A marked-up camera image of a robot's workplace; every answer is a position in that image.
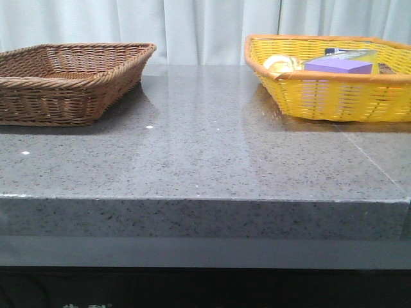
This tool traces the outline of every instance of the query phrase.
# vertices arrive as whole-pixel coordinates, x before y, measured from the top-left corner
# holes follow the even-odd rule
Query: curtain fold
[[[410,0],[0,0],[0,51],[53,42],[153,42],[151,64],[244,64],[252,33],[411,43]]]

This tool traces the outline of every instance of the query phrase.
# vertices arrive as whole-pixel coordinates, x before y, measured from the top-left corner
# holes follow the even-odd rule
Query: basket rim
[[[248,35],[244,45],[245,62],[255,72],[270,78],[274,81],[279,80],[327,80],[327,81],[344,81],[344,82],[363,82],[363,83],[384,83],[393,85],[411,84],[411,75],[409,74],[346,74],[346,73],[325,73],[315,71],[294,71],[290,73],[271,73],[263,65],[251,59],[251,43],[255,39],[260,40],[353,40],[357,42],[372,42],[375,44],[385,44],[391,47],[406,49],[411,51],[411,46],[382,40],[378,37],[358,37],[358,36],[316,36],[316,35],[269,35],[269,34],[251,34]]]
[[[102,83],[109,82],[126,70],[135,66],[142,60],[149,59],[157,46],[149,42],[99,42],[99,43],[64,43],[64,44],[39,44],[30,47],[14,49],[0,53],[0,60],[4,56],[13,56],[15,54],[31,51],[42,48],[61,48],[61,47],[128,47],[128,46],[144,46],[144,51],[137,56],[125,60],[123,63],[108,69],[106,71],[96,73],[93,77],[65,79],[65,78],[42,78],[42,77],[0,77],[0,87],[2,88],[19,88],[19,87],[35,87],[36,89],[77,89],[79,87],[93,87]]]

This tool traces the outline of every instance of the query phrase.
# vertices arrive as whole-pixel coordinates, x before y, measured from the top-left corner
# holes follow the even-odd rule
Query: orange basket rim
[[[363,83],[383,83],[389,85],[411,84],[411,75],[409,74],[346,74],[346,73],[325,73],[315,71],[294,71],[290,73],[276,74],[271,73],[261,64],[253,61],[251,58],[251,44],[255,39],[259,40],[351,40],[355,42],[372,42],[375,44],[388,45],[398,49],[411,51],[411,46],[407,44],[383,40],[378,37],[358,37],[358,36],[316,36],[316,35],[269,35],[269,34],[251,34],[248,35],[244,45],[245,62],[256,73],[270,78],[271,80],[327,80],[342,82],[363,82]]]

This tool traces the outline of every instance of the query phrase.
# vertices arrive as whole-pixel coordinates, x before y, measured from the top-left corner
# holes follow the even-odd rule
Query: yellow wicker basket
[[[274,54],[308,60],[327,47],[374,49],[378,62],[397,74],[343,74],[313,71],[272,74],[263,67]],[[245,60],[282,113],[306,119],[361,122],[411,121],[411,46],[369,37],[250,35]]]

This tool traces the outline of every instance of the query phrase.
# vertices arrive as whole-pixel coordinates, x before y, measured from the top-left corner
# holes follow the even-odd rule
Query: granite countertop
[[[92,126],[0,126],[0,235],[411,239],[410,132],[283,116],[245,66],[149,65]]]

